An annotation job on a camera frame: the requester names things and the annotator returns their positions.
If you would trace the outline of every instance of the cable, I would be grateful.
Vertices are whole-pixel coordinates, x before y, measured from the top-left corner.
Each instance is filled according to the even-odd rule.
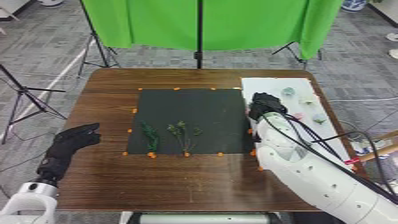
[[[6,192],[6,189],[4,189],[3,184],[0,184],[0,191],[3,191],[3,193],[4,193],[6,198],[11,199],[11,196],[10,196],[10,193]]]
[[[11,88],[15,91],[19,91],[17,87],[10,84],[10,82],[6,81],[4,78],[0,78],[0,81],[8,84],[10,88]]]
[[[397,195],[395,190],[393,190],[393,187],[392,187],[390,182],[388,182],[386,175],[385,175],[385,168],[383,168],[383,163],[381,163],[381,157],[379,157],[379,151],[377,151],[376,142],[372,141],[372,138],[370,138],[370,135],[367,134],[367,132],[363,132],[363,131],[353,131],[353,132],[347,132],[345,134],[337,135],[335,137],[326,138],[326,139],[322,139],[319,141],[324,141],[324,142],[326,141],[331,141],[333,139],[342,138],[344,136],[347,136],[347,135],[351,135],[354,133],[360,133],[365,136],[365,138],[367,138],[367,140],[370,142],[370,147],[372,147],[372,151],[374,151],[374,154],[376,154],[376,162],[377,162],[377,169],[379,169],[383,183],[385,183],[385,185],[386,185],[386,187],[388,187],[388,189],[392,191],[392,194]]]
[[[393,113],[385,117],[385,119],[367,128],[365,131],[370,131],[370,129],[386,121],[386,119],[397,114],[398,109],[393,111]]]
[[[349,121],[340,120],[340,123],[347,124],[353,127],[353,130],[360,130],[356,124],[351,123]],[[361,138],[361,135],[358,135],[356,137],[347,136],[347,138],[351,139],[351,141],[356,141]]]
[[[47,132],[45,134],[42,134],[42,135],[36,135],[35,137],[31,137],[31,138],[22,138],[20,137],[20,135],[17,134],[17,132],[15,132],[15,130],[11,129],[11,133],[13,133],[13,135],[17,136],[17,138],[20,139],[20,141],[31,141],[33,139],[36,139],[36,138],[40,138],[40,137],[43,137],[45,135],[49,135],[49,134],[52,134],[54,136],[56,136],[56,133],[52,133],[52,132]]]
[[[289,122],[290,122],[290,120],[292,120],[292,121],[296,121],[296,122],[301,124],[303,129],[305,129],[305,131],[308,132],[312,138],[313,138],[315,140],[317,140],[317,139],[321,140],[322,137],[321,137],[319,133],[317,133],[315,130],[308,127],[308,125],[299,121],[299,119],[297,119],[290,114],[281,114],[281,115],[283,115],[285,119],[289,120]],[[328,144],[328,142],[319,142],[319,144],[321,144],[322,148],[329,151],[329,153],[331,153],[331,154],[338,157],[338,159],[344,161],[344,159],[342,159],[342,157],[340,157],[340,154],[337,153],[337,151],[335,151],[331,145]]]
[[[379,101],[390,101],[390,100],[398,100],[398,97],[383,98],[383,99],[329,100],[329,102],[379,102]]]
[[[45,151],[38,156],[35,156],[31,159],[27,159],[24,162],[20,162],[19,164],[15,164],[15,165],[10,166],[8,168],[4,168],[4,169],[0,170],[0,173],[4,173],[8,170],[11,170],[11,169],[17,168],[19,166],[22,166],[29,161],[33,161],[35,159],[38,159],[45,154],[47,154],[47,151]]]
[[[363,185],[392,200],[392,202],[395,204],[398,204],[398,199],[395,197],[395,195],[390,194],[390,192],[383,189],[383,187],[369,180],[365,179],[361,176],[356,175],[356,173],[353,173],[347,168],[344,168],[333,161],[331,159],[319,153],[319,151],[306,146],[285,133],[283,131],[278,129],[278,127],[274,126],[273,122],[269,121],[269,118],[264,115],[264,119],[269,123],[269,125],[273,126],[273,128],[276,129],[276,131],[281,133],[281,135],[303,146],[303,148],[306,148],[310,150],[310,152],[335,165],[335,167],[342,170],[342,172],[360,181],[360,183],[363,183]]]

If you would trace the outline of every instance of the black cloth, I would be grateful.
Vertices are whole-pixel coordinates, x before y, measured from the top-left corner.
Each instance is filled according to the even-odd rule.
[[[170,124],[186,121],[193,144],[193,154],[244,153],[253,149],[251,128],[246,116],[242,91],[234,89],[145,90],[139,99],[139,112],[134,118],[134,132],[129,153],[148,153],[148,137],[143,121],[157,129],[161,136],[159,154],[182,154],[182,146],[168,131]],[[194,128],[203,130],[196,137]]]

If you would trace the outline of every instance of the green backdrop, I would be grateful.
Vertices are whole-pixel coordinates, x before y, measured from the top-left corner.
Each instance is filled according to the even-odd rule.
[[[106,46],[196,49],[198,0],[84,0]],[[342,0],[205,0],[205,50],[301,43],[319,52]]]

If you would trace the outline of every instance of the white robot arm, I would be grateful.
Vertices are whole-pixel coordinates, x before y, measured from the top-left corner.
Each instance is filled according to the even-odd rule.
[[[100,143],[100,124],[84,125],[61,132],[38,168],[40,177],[22,185],[0,211],[0,224],[54,224],[58,208],[58,182],[65,178],[72,157],[79,149]],[[42,215],[20,212],[43,211]]]
[[[260,102],[260,108],[262,104],[267,104],[269,108],[255,108],[257,111],[250,114],[255,117],[253,129],[260,139],[257,155],[262,167],[274,172],[303,200],[345,223],[398,223],[397,204],[347,175],[333,163],[292,141],[292,139],[299,139],[297,132],[283,115],[283,109],[276,109],[273,103],[267,100]],[[312,148],[351,171],[344,161],[326,149],[319,145],[313,145]]]

